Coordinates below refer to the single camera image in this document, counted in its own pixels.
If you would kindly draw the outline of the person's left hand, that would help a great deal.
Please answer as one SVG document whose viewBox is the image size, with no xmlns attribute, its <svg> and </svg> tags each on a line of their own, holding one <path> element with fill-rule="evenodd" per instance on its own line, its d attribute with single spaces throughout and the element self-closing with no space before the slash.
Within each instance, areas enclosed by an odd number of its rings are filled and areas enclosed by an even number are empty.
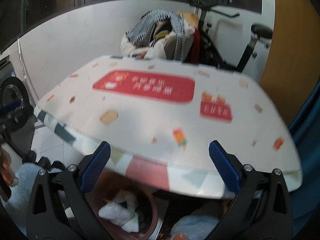
<svg viewBox="0 0 320 240">
<path fill-rule="evenodd" d="M 11 168 L 11 157 L 10 154 L 1 148 L 1 175 L 9 187 L 14 187 L 18 184 L 19 179 L 16 177 L 14 171 Z"/>
</svg>

